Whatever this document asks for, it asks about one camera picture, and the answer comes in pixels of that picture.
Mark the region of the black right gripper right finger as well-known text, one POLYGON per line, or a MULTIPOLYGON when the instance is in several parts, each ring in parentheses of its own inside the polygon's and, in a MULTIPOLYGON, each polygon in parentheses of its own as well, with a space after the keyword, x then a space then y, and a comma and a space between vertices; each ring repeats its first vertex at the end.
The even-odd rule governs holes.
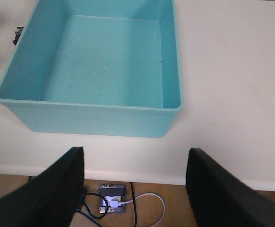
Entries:
POLYGON ((199 227, 275 227, 275 202, 200 148, 189 150, 186 190, 199 227))

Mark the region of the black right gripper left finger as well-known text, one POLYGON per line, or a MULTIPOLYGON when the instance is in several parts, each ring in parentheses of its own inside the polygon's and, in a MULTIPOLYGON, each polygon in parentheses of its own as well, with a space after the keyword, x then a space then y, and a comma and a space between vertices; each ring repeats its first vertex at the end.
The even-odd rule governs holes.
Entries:
POLYGON ((73 147, 44 172, 0 198, 0 227, 68 227, 84 181, 84 150, 73 147))

